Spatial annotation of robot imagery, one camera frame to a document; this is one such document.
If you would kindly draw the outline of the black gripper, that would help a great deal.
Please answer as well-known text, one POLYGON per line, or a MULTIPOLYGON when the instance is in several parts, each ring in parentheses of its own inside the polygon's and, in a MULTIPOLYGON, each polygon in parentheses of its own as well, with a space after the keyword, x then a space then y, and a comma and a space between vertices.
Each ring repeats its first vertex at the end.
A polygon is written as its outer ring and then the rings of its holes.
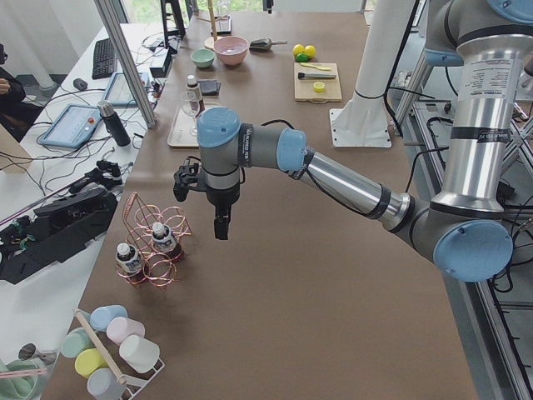
POLYGON ((214 232, 216 239, 227 240, 232 205, 240 196, 241 172, 237 167, 226 175, 210 174, 199 157, 187 156, 174 174, 173 193, 178 202, 184 202, 190 191, 207 195, 215 207, 214 232))

